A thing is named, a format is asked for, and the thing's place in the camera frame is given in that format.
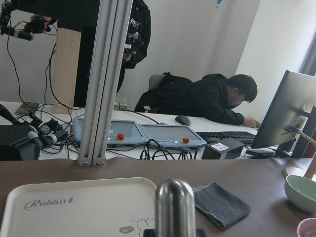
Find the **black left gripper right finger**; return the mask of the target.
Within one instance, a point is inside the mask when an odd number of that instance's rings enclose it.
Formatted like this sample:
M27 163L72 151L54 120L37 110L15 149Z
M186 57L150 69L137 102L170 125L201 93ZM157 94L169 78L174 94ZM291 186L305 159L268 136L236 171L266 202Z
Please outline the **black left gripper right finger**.
M196 229L196 237L206 237L205 231L203 229Z

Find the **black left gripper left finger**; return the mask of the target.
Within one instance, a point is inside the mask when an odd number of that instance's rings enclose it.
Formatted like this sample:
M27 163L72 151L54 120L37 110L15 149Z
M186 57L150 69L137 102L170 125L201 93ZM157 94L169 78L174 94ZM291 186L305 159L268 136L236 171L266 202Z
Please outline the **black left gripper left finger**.
M154 229L145 229L143 232L143 237L155 237Z

